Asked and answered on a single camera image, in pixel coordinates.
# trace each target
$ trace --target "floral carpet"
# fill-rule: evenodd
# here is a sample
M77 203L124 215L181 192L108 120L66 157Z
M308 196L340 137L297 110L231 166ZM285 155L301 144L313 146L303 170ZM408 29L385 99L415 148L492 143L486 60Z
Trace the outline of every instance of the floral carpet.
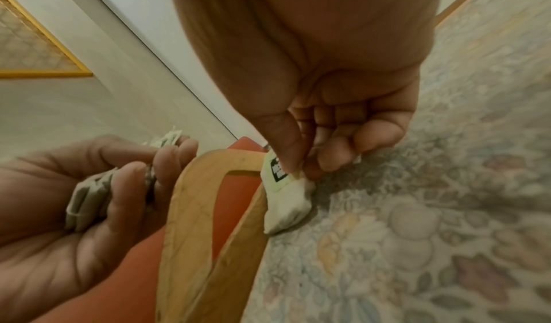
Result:
M242 322L551 323L551 0L438 28L408 136L272 237Z

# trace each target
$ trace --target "gray cloth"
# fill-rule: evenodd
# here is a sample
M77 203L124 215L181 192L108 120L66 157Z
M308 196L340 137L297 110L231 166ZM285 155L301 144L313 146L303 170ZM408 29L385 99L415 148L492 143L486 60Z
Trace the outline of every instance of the gray cloth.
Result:
M145 143L156 148L175 145L181 136L181 131L172 130L162 138ZM74 232L83 232L93 223L107 217L107 210L111 202L111 180L117 168L88 177L78 183L67 205L65 229ZM148 187L148 196L152 196L156 182L153 167L149 166L145 182Z

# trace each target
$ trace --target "left hand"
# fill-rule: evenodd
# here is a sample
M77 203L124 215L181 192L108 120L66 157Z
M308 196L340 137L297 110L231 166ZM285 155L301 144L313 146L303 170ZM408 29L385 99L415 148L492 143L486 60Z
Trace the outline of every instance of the left hand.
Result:
M101 137L0 165L0 321L29 321L109 276L164 225L174 184L196 153L187 137L162 149ZM146 211L151 163L157 182ZM114 167L107 219L83 233L65 231L75 185Z

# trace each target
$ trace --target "orange cushion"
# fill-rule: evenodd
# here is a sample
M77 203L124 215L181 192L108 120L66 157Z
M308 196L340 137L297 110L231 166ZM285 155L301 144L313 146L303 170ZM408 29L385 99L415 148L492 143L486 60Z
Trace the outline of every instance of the orange cushion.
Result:
M230 149L265 151L248 138L241 138ZM248 176L229 176L224 179L214 211L214 258L249 206L260 182L260 178ZM118 269L105 281L39 317L35 322L153 323L164 234L163 227L132 248Z

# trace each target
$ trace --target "right hand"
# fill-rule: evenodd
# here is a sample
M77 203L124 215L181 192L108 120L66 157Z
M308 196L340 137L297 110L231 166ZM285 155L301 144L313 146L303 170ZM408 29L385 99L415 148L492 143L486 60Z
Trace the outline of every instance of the right hand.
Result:
M208 73L287 172L392 146L417 106L438 0L175 0Z

